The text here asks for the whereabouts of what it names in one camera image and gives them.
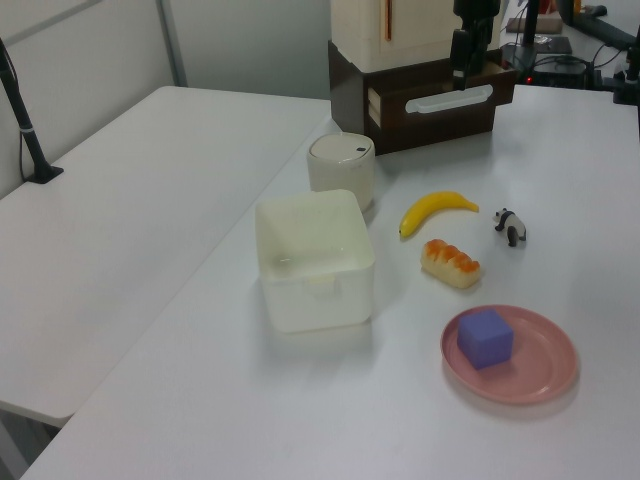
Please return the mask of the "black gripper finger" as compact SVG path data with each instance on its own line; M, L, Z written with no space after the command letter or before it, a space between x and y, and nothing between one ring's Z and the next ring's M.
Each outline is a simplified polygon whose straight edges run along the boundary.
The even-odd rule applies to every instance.
M492 20L477 20L469 30L471 50L469 56L469 74L479 74L485 62L485 54L493 34Z
M466 88L471 47L470 33L467 30L456 29L453 32L449 57L454 90L463 91Z

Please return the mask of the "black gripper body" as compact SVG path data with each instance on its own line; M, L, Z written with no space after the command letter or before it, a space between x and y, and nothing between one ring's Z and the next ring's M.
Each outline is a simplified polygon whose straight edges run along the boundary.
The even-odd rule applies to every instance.
M492 26L500 12L500 0L455 0L453 12L462 20L463 30Z

